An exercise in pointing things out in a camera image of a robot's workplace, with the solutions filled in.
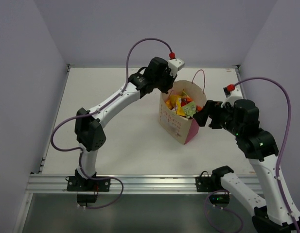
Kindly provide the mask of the paper bag with pink handles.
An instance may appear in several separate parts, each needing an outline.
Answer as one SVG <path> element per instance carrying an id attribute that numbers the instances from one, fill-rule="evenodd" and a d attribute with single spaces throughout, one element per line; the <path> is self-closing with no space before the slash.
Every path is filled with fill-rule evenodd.
<path id="1" fill-rule="evenodd" d="M 196 113 L 201 111 L 207 102 L 205 94 L 205 86 L 197 85 L 193 76 L 191 80 L 179 80 L 174 82 L 172 89 L 167 94 L 161 93 L 159 99 L 159 124 L 164 128 L 176 141 L 185 145 L 191 141 L 199 131 L 199 125 L 193 118 L 178 116 L 175 112 L 170 110 L 165 102 L 172 95 L 181 95 L 184 90 L 196 103 Z"/>

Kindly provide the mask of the light green snack packet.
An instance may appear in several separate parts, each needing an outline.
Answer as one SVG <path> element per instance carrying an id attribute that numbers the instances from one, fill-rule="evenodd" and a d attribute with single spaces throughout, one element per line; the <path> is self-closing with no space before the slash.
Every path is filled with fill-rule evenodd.
<path id="1" fill-rule="evenodd" d="M 196 113 L 196 103 L 194 101 L 191 101 L 182 106 L 182 109 L 187 119 L 193 118 L 194 114 Z"/>

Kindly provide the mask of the yellow snack packet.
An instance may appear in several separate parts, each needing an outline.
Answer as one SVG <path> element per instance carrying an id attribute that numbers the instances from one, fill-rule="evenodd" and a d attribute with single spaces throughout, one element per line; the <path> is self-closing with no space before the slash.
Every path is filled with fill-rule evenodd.
<path id="1" fill-rule="evenodd" d="M 178 116 L 185 117 L 185 112 L 183 107 L 187 104 L 186 100 L 180 95 L 172 95 L 168 99 L 169 103 L 172 106 L 172 111 L 175 112 Z"/>

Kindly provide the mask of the orange snack bag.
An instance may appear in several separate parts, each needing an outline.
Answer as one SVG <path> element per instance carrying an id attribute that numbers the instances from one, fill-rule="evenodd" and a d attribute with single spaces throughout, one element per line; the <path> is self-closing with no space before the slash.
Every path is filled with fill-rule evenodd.
<path id="1" fill-rule="evenodd" d="M 172 104 L 172 102 L 171 102 L 170 99 L 168 99 L 168 100 L 165 102 L 165 104 L 166 104 L 166 106 L 167 106 L 170 110 L 172 110 L 172 109 L 174 108 L 174 106 L 173 106 L 173 104 Z"/>

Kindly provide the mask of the red snack bag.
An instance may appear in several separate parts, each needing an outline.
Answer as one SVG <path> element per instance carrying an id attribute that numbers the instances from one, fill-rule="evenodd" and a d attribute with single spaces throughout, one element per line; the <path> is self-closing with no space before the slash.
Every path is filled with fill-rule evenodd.
<path id="1" fill-rule="evenodd" d="M 181 106 L 184 106 L 193 101 L 193 99 L 183 90 L 181 92 Z"/>

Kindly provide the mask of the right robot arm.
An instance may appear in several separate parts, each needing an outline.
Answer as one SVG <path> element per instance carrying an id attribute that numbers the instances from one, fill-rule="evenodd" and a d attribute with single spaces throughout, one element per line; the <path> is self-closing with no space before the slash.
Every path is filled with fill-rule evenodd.
<path id="1" fill-rule="evenodd" d="M 236 176 L 228 166 L 213 170 L 211 185 L 226 190 L 247 209 L 259 233 L 300 232 L 300 211 L 294 205 L 280 169 L 276 168 L 279 150 L 271 133 L 260 128 L 259 109 L 250 100 L 240 99 L 233 105 L 209 100 L 193 118 L 200 127 L 224 129 L 235 136 L 259 180 L 259 196 Z"/>

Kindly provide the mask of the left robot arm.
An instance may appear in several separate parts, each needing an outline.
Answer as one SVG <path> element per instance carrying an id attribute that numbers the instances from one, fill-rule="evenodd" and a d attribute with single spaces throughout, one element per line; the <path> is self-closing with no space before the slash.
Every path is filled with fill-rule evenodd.
<path id="1" fill-rule="evenodd" d="M 104 127 L 125 107 L 154 89 L 168 93 L 184 64 L 179 58 L 166 61 L 155 57 L 147 67 L 131 74 L 128 83 L 108 99 L 89 110 L 81 108 L 77 111 L 75 133 L 82 150 L 77 172 L 80 175 L 78 185 L 82 189 L 88 191 L 95 185 L 97 152 L 106 141 Z"/>

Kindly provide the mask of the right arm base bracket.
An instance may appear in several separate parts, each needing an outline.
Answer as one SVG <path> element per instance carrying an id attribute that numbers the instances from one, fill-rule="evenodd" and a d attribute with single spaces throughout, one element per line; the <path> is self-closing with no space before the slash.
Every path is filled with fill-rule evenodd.
<path id="1" fill-rule="evenodd" d="M 211 175 L 207 171 L 195 177 L 195 185 L 197 192 L 214 192 L 223 190 L 219 177 L 213 172 Z M 230 201 L 228 192 L 224 194 L 212 194 L 209 198 L 211 204 L 227 206 Z"/>

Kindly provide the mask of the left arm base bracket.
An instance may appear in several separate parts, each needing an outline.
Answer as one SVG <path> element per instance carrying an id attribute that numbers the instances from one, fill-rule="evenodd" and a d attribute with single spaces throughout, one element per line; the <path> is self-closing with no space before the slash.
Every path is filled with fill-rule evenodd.
<path id="1" fill-rule="evenodd" d="M 79 205 L 88 206 L 95 203 L 99 192 L 108 192 L 110 188 L 110 179 L 94 181 L 84 179 L 81 176 L 67 176 L 67 191 L 77 192 L 76 201 Z"/>

